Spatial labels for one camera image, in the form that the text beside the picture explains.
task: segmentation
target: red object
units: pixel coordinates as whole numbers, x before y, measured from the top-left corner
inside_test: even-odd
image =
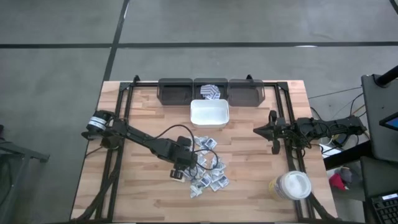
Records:
[[[340,174],[334,174],[329,178],[329,184],[333,187],[337,187],[340,190],[346,190],[343,184],[343,180],[340,177]]]

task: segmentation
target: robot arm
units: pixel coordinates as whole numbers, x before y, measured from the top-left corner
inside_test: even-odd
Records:
[[[87,140],[102,138],[101,146],[107,149],[115,149],[123,139],[136,142],[147,147],[151,153],[167,162],[174,164],[170,177],[181,179],[182,173],[188,167],[194,168],[197,163],[197,155],[189,151],[191,139],[183,136],[177,141],[165,138],[153,138],[142,131],[128,125],[125,120],[115,117],[109,111],[96,111],[91,117],[86,129],[81,135]]]
[[[253,129],[253,132],[273,142],[273,154],[279,153],[279,138],[291,139],[293,147],[303,149],[310,147],[310,142],[314,139],[331,138],[335,134],[361,135],[366,131],[361,120],[355,116],[333,121],[298,118],[292,124],[286,124],[284,118],[277,118],[276,111],[270,111],[268,120],[268,124]]]

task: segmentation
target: butcher block tabletop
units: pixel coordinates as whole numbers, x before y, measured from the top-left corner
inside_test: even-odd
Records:
[[[289,84],[295,118],[312,117],[304,82],[284,82]],[[114,111],[119,84],[120,82],[103,83],[97,110]],[[134,87],[133,90],[129,115],[131,126],[156,136],[171,125],[184,124],[195,136],[209,136],[215,139],[218,143],[215,152],[226,164],[224,171],[230,183],[217,192],[208,187],[199,197],[190,198],[189,181],[181,183],[169,177],[173,164],[156,158],[147,148],[126,140],[114,222],[297,221],[293,202],[275,201],[268,191],[268,183],[273,178],[289,171],[283,141],[280,153],[273,155],[272,142],[252,131],[253,128],[268,123],[270,110],[277,111],[273,88],[264,87],[266,99],[256,108],[230,106],[229,123],[220,129],[194,128],[190,122],[190,107],[163,106],[156,97],[157,87]],[[281,94],[284,111],[287,113],[284,96],[282,92]],[[126,98],[123,98],[121,117]],[[179,136],[187,137],[189,133],[183,128],[173,128],[164,134],[163,138],[177,140]],[[91,141],[87,152],[98,148],[99,145],[100,140]],[[208,161],[211,161],[212,156],[211,153],[206,155]],[[98,193],[105,158],[106,149],[100,149],[85,159],[71,218],[81,215]],[[326,210],[336,217],[336,208],[319,147],[306,149],[304,161],[315,196]],[[105,198],[104,215],[108,211],[109,195],[110,190]],[[303,202],[302,206],[303,214],[307,217]]]

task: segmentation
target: monitor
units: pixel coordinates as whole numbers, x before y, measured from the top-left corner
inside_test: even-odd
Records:
[[[398,113],[394,113],[393,115],[382,119],[379,124],[386,128],[398,131]]]

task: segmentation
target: gray floor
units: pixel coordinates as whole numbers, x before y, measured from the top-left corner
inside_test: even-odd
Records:
[[[0,44],[111,43],[122,0],[0,0]],[[392,41],[388,0],[137,0],[121,42]],[[0,50],[0,124],[5,137],[51,154],[33,162],[14,223],[68,219],[109,49]],[[119,49],[110,80],[163,77],[305,80],[309,97],[360,86],[360,76],[396,65],[398,47]],[[310,99],[323,119],[349,114],[352,90]],[[360,98],[354,105],[361,106]],[[336,199],[339,216],[361,221]]]

